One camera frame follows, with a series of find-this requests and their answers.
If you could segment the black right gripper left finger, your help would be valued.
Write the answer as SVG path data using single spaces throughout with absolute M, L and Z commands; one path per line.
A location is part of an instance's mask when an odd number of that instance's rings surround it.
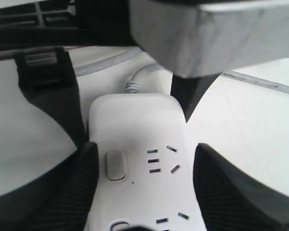
M 0 196 L 0 231 L 82 231 L 98 179 L 98 146 L 88 142 L 48 173 Z

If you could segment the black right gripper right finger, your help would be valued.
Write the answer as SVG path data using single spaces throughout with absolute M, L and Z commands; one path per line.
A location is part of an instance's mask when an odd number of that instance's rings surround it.
M 289 197 L 198 144 L 193 186 L 208 231 L 289 231 Z

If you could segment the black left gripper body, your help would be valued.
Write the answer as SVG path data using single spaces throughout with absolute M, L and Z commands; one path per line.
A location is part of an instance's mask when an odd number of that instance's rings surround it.
M 0 59 L 54 47 L 133 47 L 126 0 L 0 0 Z

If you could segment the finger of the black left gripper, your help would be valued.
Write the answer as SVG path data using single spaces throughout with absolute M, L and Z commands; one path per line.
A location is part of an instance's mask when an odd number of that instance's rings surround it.
M 24 53 L 16 54 L 18 86 L 27 101 L 54 119 L 79 149 L 87 141 L 79 86 L 69 53 L 62 48 L 52 53 L 50 62 L 38 65 L 29 64 Z
M 173 75 L 170 95 L 179 102 L 186 122 L 189 121 L 201 98 L 217 78 L 218 74 L 192 78 Z

